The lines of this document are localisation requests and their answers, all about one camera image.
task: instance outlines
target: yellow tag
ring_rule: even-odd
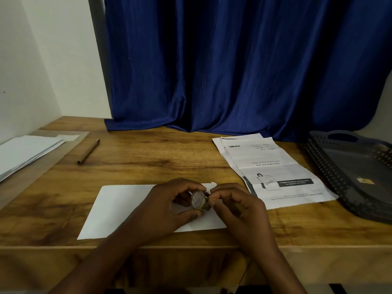
[[[366,178],[357,178],[357,181],[359,181],[360,183],[368,183],[370,185],[374,185],[374,182],[372,182],[370,179],[366,179]]]

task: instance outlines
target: person's left hand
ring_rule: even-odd
[[[172,213],[172,202],[189,206],[188,191],[195,190],[206,191],[206,188],[201,183],[184,178],[155,185],[143,202],[125,220],[124,225],[140,238],[139,245],[162,238],[203,215],[199,210]]]

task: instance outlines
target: desk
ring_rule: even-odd
[[[90,134],[0,210],[0,289],[52,287],[101,243],[76,238],[103,185],[177,177],[242,184],[212,143],[216,134],[164,127],[107,132],[102,119],[76,117],[59,118],[42,129]],[[98,138],[101,144],[83,166],[77,165]],[[301,146],[278,145],[317,174]],[[269,210],[268,215],[279,247],[303,283],[392,282],[391,225],[356,217],[337,201]],[[243,285],[263,283],[252,263],[243,274],[246,259],[226,229],[174,233],[130,257],[117,285],[211,286],[228,266]]]

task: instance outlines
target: blue curtain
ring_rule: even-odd
[[[105,0],[113,120],[301,141],[358,130],[392,69],[392,0]]]

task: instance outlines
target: black tray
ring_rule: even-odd
[[[392,224],[392,144],[343,130],[309,134],[306,149],[344,206]]]

